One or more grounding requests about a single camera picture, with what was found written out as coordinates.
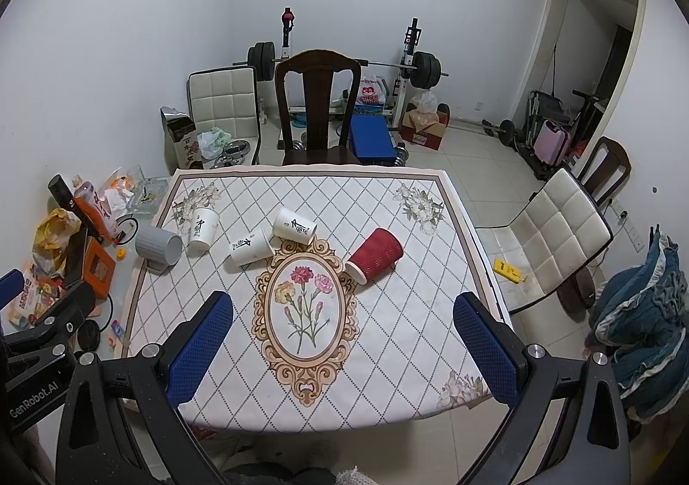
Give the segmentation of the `blue weight bench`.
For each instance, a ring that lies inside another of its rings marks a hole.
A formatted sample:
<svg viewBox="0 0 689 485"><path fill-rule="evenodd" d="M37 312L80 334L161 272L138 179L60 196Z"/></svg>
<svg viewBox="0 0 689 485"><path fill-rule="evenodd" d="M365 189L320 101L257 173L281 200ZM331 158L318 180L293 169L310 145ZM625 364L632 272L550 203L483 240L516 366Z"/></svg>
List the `blue weight bench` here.
<svg viewBox="0 0 689 485"><path fill-rule="evenodd" d="M351 118L351 152L362 164L395 163L397 152L384 116L355 114Z"/></svg>

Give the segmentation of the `white paper cup calligraphy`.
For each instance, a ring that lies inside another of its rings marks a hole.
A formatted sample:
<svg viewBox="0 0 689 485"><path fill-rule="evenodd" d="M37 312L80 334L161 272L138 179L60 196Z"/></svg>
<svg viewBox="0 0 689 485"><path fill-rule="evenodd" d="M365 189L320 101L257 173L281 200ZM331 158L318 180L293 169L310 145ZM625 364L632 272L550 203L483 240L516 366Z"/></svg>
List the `white paper cup calligraphy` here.
<svg viewBox="0 0 689 485"><path fill-rule="evenodd" d="M229 261L237 267L272 258L273 247L261 227L230 242Z"/></svg>

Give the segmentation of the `dark wooden chair right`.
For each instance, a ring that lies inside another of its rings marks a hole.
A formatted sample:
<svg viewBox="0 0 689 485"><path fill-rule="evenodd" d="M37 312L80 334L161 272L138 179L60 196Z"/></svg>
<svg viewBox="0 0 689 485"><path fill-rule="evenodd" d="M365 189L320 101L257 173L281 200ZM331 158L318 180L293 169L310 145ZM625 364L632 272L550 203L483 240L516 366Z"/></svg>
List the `dark wooden chair right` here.
<svg viewBox="0 0 689 485"><path fill-rule="evenodd" d="M610 204L631 172L632 163L625 148L619 142L602 136L579 172L578 180L597 207L603 208Z"/></svg>

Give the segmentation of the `pink suitcase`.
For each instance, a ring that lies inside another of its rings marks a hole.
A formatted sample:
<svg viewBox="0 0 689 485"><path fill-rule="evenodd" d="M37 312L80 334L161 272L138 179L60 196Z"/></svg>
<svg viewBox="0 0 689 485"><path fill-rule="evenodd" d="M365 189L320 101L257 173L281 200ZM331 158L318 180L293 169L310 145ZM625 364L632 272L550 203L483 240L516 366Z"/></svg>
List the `pink suitcase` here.
<svg viewBox="0 0 689 485"><path fill-rule="evenodd" d="M546 165L558 165L569 148L571 134L560 124L545 120L536 137L534 153Z"/></svg>

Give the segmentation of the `red ribbed paper cup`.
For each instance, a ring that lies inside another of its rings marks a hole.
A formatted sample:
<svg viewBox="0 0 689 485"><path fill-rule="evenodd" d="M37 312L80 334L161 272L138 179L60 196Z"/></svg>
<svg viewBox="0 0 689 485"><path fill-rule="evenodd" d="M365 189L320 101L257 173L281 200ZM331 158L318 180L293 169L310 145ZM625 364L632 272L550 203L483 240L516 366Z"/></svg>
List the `red ribbed paper cup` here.
<svg viewBox="0 0 689 485"><path fill-rule="evenodd" d="M404 255L403 246L385 228L376 228L344 263L346 272L357 284L367 284L386 269L394 267Z"/></svg>

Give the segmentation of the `blue denim clothing pile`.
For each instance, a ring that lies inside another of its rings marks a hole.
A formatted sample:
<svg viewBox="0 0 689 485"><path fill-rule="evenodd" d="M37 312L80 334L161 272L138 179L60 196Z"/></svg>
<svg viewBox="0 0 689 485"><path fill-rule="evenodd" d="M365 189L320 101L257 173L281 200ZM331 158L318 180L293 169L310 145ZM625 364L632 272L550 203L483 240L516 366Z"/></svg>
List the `blue denim clothing pile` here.
<svg viewBox="0 0 689 485"><path fill-rule="evenodd" d="M619 271L600 289L586 346L611 359L622 406L651 423L688 391L688 279L679 245L653 227L644 263Z"/></svg>

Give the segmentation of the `cardboard box on floor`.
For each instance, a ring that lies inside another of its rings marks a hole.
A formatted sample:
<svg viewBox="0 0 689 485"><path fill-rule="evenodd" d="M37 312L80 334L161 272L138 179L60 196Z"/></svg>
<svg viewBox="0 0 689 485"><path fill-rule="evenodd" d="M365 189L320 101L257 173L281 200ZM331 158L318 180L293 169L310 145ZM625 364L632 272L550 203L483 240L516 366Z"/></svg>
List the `cardboard box on floor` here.
<svg viewBox="0 0 689 485"><path fill-rule="evenodd" d="M399 126L400 137L417 146L438 150L445 135L448 114L444 112L408 111Z"/></svg>

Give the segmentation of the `glass ashtray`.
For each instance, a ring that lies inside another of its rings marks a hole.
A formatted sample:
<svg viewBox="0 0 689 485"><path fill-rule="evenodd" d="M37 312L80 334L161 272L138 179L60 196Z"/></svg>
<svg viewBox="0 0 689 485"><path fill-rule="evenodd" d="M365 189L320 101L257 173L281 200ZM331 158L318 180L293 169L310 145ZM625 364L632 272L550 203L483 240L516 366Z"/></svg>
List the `glass ashtray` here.
<svg viewBox="0 0 689 485"><path fill-rule="evenodd" d="M147 177L139 164L131 167L127 175L133 182L132 198L127 204L127 211L131 215L152 217L158 212L162 199L167 195L169 178Z"/></svg>

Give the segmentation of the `orange box on table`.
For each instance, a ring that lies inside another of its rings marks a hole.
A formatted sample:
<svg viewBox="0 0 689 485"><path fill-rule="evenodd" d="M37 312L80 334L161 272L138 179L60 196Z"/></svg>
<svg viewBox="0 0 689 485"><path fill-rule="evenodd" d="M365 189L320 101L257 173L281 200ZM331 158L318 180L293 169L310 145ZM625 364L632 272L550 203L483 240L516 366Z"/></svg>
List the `orange box on table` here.
<svg viewBox="0 0 689 485"><path fill-rule="evenodd" d="M83 254L82 279L90 284L98 299L107 299L114 274L115 260L95 238L88 236Z"/></svg>

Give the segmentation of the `yellow object on chair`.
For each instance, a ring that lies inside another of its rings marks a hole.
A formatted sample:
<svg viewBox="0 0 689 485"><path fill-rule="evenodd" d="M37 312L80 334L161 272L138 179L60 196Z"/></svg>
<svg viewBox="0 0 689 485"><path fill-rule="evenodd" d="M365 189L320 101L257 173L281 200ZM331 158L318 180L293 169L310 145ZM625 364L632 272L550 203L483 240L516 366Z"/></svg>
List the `yellow object on chair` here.
<svg viewBox="0 0 689 485"><path fill-rule="evenodd" d="M493 262L493 271L504 277L506 280L518 284L523 281L521 270L512 266L510 263L496 258Z"/></svg>

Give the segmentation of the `dark wooden dining chair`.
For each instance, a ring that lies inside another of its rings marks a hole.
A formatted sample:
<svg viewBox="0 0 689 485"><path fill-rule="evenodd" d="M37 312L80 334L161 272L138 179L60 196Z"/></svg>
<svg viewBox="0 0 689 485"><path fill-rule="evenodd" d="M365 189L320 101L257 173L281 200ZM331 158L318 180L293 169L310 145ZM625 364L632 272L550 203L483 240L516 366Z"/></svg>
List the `dark wooden dining chair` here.
<svg viewBox="0 0 689 485"><path fill-rule="evenodd" d="M328 146L330 101L334 75L343 71L351 72L351 89L344 107L341 134L338 144ZM294 148L289 105L285 88L285 78L289 73L297 73L302 78L306 113L306 146L304 150ZM351 134L351 119L359 93L362 78L361 64L341 53L332 50L307 50L289 59L283 60L274 72L274 85L282 126L284 141L284 165L312 164L359 164L359 160L348 148Z"/></svg>

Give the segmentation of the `white padded chair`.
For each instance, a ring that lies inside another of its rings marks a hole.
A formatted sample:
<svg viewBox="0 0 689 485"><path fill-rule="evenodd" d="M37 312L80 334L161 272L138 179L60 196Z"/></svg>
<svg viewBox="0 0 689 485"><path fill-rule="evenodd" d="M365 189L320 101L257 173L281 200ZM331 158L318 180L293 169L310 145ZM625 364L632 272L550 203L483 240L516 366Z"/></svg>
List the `white padded chair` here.
<svg viewBox="0 0 689 485"><path fill-rule="evenodd" d="M499 279L512 315L554 294L613 240L612 228L590 193L564 168L510 223L479 227L476 232L489 259L505 261L521 273L518 282Z"/></svg>
<svg viewBox="0 0 689 485"><path fill-rule="evenodd" d="M187 101L197 136L219 129L231 141L250 144L246 164L259 163L261 115L254 67L230 66L190 73Z"/></svg>

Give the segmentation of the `barbell with black plates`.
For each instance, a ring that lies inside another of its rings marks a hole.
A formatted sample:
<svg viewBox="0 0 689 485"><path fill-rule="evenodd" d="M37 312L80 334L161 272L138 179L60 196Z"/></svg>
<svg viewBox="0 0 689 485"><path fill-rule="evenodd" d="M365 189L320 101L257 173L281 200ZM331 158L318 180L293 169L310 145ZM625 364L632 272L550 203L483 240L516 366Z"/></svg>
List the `barbell with black plates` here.
<svg viewBox="0 0 689 485"><path fill-rule="evenodd" d="M270 81L274 77L274 67L280 62L282 62L282 58L276 56L273 42L258 42L249 47L243 62L233 62L233 65L252 66L258 72L259 81ZM375 60L368 59L357 59L357 63L362 67L397 68L413 87L421 90L431 90L439 84L441 77L447 77L447 73L441 69L440 60L428 52L416 52L412 56L411 65L375 62Z"/></svg>

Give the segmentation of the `brown gift box bag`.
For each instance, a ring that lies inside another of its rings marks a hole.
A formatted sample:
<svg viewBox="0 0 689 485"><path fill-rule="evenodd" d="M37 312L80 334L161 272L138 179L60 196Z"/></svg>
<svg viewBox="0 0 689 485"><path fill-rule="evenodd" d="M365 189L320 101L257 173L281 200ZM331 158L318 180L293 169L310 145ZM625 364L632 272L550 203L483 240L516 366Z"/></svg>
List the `brown gift box bag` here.
<svg viewBox="0 0 689 485"><path fill-rule="evenodd" d="M168 106L162 106L160 114L168 162L176 169L202 169L203 159L192 117L187 112Z"/></svg>

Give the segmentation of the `white padded chair back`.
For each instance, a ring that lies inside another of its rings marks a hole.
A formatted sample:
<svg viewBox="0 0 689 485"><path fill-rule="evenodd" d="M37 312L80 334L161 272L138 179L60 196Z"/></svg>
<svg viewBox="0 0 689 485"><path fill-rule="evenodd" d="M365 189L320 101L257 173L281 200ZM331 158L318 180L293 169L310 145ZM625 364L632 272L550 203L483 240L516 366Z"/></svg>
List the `white padded chair back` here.
<svg viewBox="0 0 689 485"><path fill-rule="evenodd" d="M187 101L197 136L219 129L231 141L250 144L246 164L259 163L261 115L254 67L230 66L190 73Z"/></svg>

